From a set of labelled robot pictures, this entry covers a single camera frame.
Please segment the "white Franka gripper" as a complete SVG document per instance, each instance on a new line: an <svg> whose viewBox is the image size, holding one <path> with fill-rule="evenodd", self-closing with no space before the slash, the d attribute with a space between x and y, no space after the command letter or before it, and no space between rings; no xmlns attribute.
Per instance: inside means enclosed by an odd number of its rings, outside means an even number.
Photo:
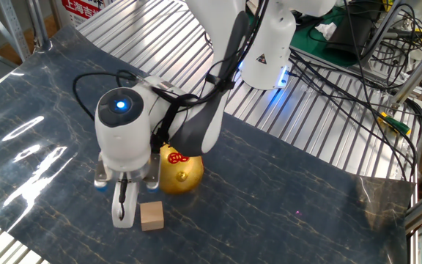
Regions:
<svg viewBox="0 0 422 264"><path fill-rule="evenodd" d="M116 228L131 228L133 226L138 199L139 183L115 184L111 218Z"/></svg>

